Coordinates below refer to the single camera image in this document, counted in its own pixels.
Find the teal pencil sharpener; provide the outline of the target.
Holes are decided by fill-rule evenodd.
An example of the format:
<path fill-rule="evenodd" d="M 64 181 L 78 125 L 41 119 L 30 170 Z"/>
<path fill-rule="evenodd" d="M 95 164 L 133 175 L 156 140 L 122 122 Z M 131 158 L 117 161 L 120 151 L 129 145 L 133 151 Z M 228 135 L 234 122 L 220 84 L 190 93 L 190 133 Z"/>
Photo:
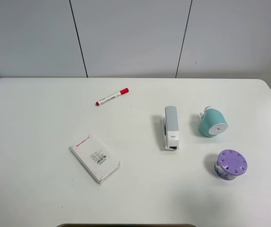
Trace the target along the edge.
<path fill-rule="evenodd" d="M 214 137 L 228 128 L 223 114 L 211 106 L 206 107 L 204 112 L 200 113 L 200 118 L 199 131 L 206 137 Z"/>

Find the white and grey stapler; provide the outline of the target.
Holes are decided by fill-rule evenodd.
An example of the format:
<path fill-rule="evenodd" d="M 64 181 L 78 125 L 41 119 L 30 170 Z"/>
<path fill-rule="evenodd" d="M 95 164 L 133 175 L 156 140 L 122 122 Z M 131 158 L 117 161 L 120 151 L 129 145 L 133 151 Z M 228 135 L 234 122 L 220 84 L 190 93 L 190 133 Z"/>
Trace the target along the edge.
<path fill-rule="evenodd" d="M 179 149 L 178 115 L 175 106 L 165 107 L 165 117 L 161 119 L 163 143 L 165 150 Z"/>

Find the red whiteboard marker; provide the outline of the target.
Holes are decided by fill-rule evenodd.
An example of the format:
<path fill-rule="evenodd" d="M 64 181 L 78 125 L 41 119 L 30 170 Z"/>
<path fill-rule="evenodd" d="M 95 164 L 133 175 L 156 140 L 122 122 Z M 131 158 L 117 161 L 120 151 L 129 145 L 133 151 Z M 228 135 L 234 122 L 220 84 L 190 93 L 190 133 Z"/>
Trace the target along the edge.
<path fill-rule="evenodd" d="M 126 94 L 126 93 L 128 93 L 128 92 L 129 92 L 129 89 L 128 89 L 128 88 L 125 88 L 125 89 L 123 89 L 123 90 L 121 90 L 121 91 L 119 91 L 119 92 L 116 92 L 116 93 L 114 93 L 114 94 L 112 94 L 112 95 L 110 95 L 110 96 L 107 96 L 107 97 L 105 97 L 105 98 L 103 98 L 103 99 L 97 101 L 97 102 L 95 103 L 95 105 L 96 105 L 96 106 L 100 106 L 100 105 L 102 105 L 102 104 L 104 104 L 104 103 L 106 103 L 106 102 L 108 102 L 108 101 L 110 101 L 110 100 L 112 100 L 112 99 L 114 99 L 114 98 L 117 98 L 117 97 L 119 97 L 119 96 L 121 96 L 121 95 L 124 95 L 124 94 Z"/>

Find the white cardboard box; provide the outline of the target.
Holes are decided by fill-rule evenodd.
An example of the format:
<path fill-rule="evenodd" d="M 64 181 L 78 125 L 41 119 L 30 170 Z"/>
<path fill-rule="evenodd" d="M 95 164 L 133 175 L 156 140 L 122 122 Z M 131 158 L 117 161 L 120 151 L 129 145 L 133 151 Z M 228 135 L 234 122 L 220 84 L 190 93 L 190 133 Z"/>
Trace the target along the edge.
<path fill-rule="evenodd" d="M 120 169 L 120 161 L 91 134 L 75 141 L 69 149 L 98 184 Z"/>

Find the purple lidded round container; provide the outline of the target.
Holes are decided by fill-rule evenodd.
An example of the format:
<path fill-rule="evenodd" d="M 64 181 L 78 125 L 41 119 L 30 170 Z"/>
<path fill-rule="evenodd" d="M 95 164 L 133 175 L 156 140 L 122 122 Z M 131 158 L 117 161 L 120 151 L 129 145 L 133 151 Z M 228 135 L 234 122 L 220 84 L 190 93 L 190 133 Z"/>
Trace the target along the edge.
<path fill-rule="evenodd" d="M 214 170 L 220 178 L 234 180 L 247 171 L 247 161 L 239 152 L 226 149 L 219 153 Z"/>

